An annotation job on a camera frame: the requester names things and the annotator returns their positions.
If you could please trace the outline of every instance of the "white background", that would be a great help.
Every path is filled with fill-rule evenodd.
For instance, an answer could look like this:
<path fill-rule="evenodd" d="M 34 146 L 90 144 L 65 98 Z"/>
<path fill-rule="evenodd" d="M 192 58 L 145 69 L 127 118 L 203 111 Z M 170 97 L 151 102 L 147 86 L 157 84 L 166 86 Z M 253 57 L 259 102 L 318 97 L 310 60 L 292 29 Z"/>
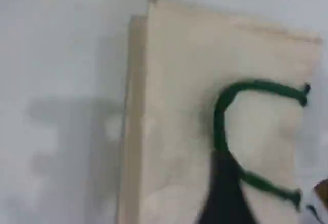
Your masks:
<path fill-rule="evenodd" d="M 328 0 L 187 1 L 327 38 Z M 146 0 L 0 0 L 1 224 L 114 223 L 127 25 L 145 11 Z M 327 61 L 299 140 L 305 190 L 328 176 Z"/>

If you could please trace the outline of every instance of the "green rope handle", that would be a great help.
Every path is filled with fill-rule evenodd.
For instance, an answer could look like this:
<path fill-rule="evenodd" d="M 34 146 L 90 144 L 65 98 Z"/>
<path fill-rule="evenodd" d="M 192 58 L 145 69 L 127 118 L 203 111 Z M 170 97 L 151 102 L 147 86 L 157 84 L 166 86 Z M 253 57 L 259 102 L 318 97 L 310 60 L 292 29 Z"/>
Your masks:
<path fill-rule="evenodd" d="M 226 138 L 224 114 L 228 106 L 234 101 L 237 94 L 246 90 L 263 91 L 283 97 L 293 98 L 299 101 L 299 103 L 304 107 L 308 104 L 307 94 L 310 91 L 310 85 L 306 84 L 304 89 L 299 91 L 297 89 L 268 80 L 246 80 L 233 83 L 226 87 L 221 92 L 220 97 L 215 105 L 213 117 L 214 148 L 217 151 L 230 153 Z M 245 170 L 242 166 L 240 166 L 240 169 L 241 179 L 244 182 L 258 190 L 271 193 L 282 200 L 291 201 L 294 204 L 296 210 L 299 211 L 301 202 L 301 191 L 299 189 L 289 190 L 287 188 L 276 186 L 267 179 L 251 171 Z"/>

